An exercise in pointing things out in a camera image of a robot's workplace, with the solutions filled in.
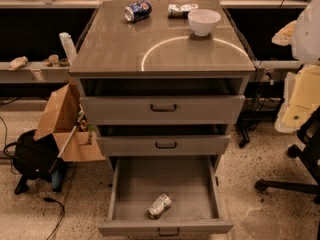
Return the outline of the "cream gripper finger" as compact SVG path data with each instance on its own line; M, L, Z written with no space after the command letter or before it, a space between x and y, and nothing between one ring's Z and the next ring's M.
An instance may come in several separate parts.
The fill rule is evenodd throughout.
M288 46L292 42L293 32L296 26L296 21L291 21L281 28L271 39L273 44L279 46Z

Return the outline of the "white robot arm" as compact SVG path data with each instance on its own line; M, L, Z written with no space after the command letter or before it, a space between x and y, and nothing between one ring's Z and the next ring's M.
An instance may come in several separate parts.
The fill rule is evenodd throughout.
M312 0L295 21L280 29L271 39L291 46L292 56L306 64L320 63L320 0Z

